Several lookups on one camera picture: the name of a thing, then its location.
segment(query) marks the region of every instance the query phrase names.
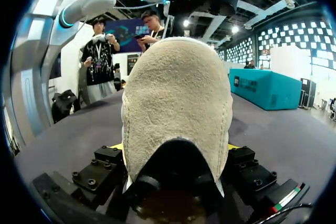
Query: patterned wall panel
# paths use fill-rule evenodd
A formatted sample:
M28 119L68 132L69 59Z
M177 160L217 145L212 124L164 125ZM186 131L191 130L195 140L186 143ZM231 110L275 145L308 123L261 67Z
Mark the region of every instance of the patterned wall panel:
M225 53L224 53L223 50L222 50L222 51L219 51L219 52L218 52L218 55L219 55L219 57L220 57L221 60L223 60L223 61L225 60Z
M258 34L258 65L271 66L269 49L295 45L305 50L313 65L336 69L336 39L322 21L297 22L269 28Z
M226 49L226 61L245 64L253 59L253 40L251 37L243 40L239 44Z

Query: yellow plate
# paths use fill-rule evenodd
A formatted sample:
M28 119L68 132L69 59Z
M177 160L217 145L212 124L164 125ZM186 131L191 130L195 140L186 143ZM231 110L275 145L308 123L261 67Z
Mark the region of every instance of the yellow plate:
M118 148L119 150L123 150L122 143L121 144L116 144L114 146L110 146L109 148ZM229 150L231 150L232 148L240 148L240 147L229 144Z

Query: man holding phone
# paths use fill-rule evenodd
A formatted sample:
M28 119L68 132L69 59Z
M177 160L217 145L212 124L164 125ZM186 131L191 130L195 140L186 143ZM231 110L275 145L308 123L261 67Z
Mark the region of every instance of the man holding phone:
M112 56L120 50L115 36L104 34L105 20L96 18L93 23L94 36L84 47L81 61L87 68L87 88L90 103L115 93Z
M137 35L135 38L141 50L145 52L152 44L159 41L164 33L164 27L160 25L160 19L155 11L146 11L141 15L142 21L152 30L151 35Z

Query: lanyard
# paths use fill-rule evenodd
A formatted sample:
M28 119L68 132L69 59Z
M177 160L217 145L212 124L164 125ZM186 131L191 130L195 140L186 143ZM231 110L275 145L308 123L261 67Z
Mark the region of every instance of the lanyard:
M97 54L98 54L98 59L100 59L100 50L101 50L101 43L99 44L99 48L96 44L96 50L97 50Z
M158 36L158 33L160 32L160 31L162 31L164 29L164 27L160 27L160 29L156 32L156 34L155 34L155 36L154 36L154 39L156 39L156 37Z

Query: black t-shirt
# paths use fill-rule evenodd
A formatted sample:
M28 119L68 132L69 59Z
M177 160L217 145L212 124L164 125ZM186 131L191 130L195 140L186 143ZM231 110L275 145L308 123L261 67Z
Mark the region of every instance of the black t-shirt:
M156 38L156 39L162 39L162 36L163 36L163 33L164 33L164 29L162 29L162 30L160 30L160 31L158 31L157 33L152 33L152 37L153 38ZM153 45L154 43L151 43L151 44L145 44L145 46L146 46L146 50L151 46L151 45Z
M244 69L256 69L256 67L253 65L247 65L247 66L244 66Z
M330 110L332 110L332 105L335 104L335 101L332 100L331 103L330 103Z
M112 55L116 52L113 45L107 41L98 40L93 44L91 40L85 45L82 62L92 57L92 66L88 67L86 72L88 86L114 80Z

